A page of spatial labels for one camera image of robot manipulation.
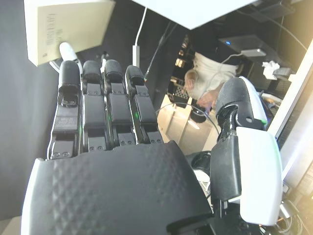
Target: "white tissue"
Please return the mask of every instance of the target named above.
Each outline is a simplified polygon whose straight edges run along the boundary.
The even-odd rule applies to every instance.
[[[269,80],[277,80],[277,77],[273,75],[274,71],[280,68],[280,65],[274,61],[263,62],[264,67],[263,75]]]

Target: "dark wall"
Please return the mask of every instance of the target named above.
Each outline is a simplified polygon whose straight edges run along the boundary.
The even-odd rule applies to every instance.
[[[118,0],[102,46],[79,54],[95,59],[106,50],[122,68],[132,62],[132,45],[143,7]],[[142,70],[145,72],[168,20],[151,11],[143,26]],[[156,58],[149,77],[155,108],[161,105],[186,30],[178,26]],[[58,74],[27,58],[23,0],[0,0],[0,220],[21,215],[28,178],[46,148],[56,108]]]

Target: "screw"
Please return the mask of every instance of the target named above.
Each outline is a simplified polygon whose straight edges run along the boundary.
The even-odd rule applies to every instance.
[[[57,158],[60,156],[60,153],[53,153],[52,157]]]
[[[62,157],[66,158],[66,157],[68,157],[68,156],[69,156],[69,153],[68,153],[68,152],[62,153]]]

